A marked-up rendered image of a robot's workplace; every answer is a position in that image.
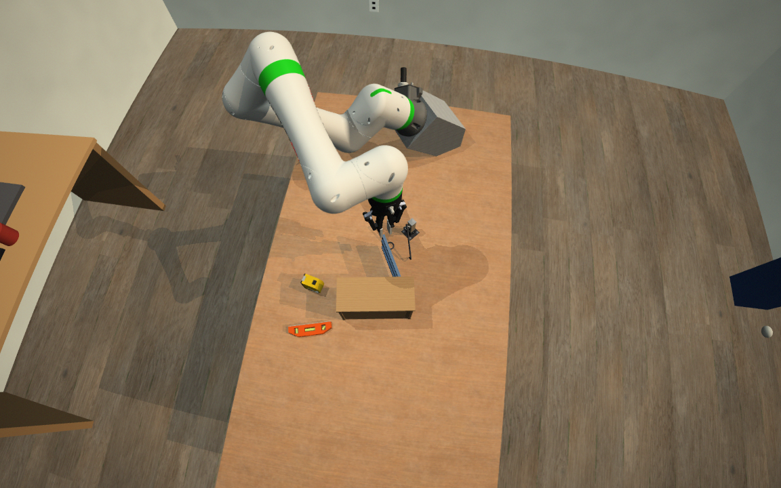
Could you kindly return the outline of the orange spirit level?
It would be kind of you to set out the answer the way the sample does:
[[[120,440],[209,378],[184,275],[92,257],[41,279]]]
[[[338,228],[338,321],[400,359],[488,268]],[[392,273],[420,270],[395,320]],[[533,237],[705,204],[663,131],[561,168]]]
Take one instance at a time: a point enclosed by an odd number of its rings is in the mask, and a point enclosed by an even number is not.
[[[322,327],[323,325],[323,327]],[[315,328],[314,328],[315,327]],[[310,328],[310,329],[308,329]],[[325,329],[326,330],[322,330]],[[304,337],[304,336],[321,336],[321,334],[326,333],[326,331],[329,331],[329,329],[332,329],[331,322],[321,322],[321,323],[310,323],[310,324],[303,324],[303,325],[288,325],[289,333],[293,336],[297,337]],[[296,333],[295,333],[296,330]]]

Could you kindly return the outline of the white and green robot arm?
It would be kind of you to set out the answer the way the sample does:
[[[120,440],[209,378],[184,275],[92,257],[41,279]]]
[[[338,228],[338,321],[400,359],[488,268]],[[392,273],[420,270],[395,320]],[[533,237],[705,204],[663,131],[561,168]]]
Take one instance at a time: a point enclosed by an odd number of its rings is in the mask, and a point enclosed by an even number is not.
[[[323,212],[342,213],[368,199],[375,210],[394,214],[408,176],[403,153],[384,145],[343,161],[337,149],[356,152],[383,127],[408,137],[424,129],[424,89],[409,85],[406,78],[402,67],[395,91],[367,85],[344,114],[332,113],[315,106],[290,41],[277,32],[263,32],[252,39],[225,85],[222,102],[237,119],[283,127],[313,203]]]

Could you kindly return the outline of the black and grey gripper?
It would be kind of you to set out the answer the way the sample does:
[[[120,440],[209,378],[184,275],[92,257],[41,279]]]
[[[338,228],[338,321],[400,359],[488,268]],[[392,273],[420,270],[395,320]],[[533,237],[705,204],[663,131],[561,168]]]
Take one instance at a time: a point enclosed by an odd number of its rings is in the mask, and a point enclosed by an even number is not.
[[[388,234],[393,234],[393,227],[395,226],[394,223],[399,223],[403,211],[406,208],[406,204],[404,203],[404,200],[402,200],[402,203],[394,209],[395,213],[391,214],[391,212],[379,212],[375,210],[375,208],[371,208],[371,212],[363,212],[363,217],[365,217],[366,222],[369,222],[369,225],[371,225],[372,230],[377,230],[378,234],[380,235],[380,238],[382,238],[382,221],[384,220],[384,217],[387,216],[387,229]],[[377,216],[377,223],[372,222],[372,216]]]

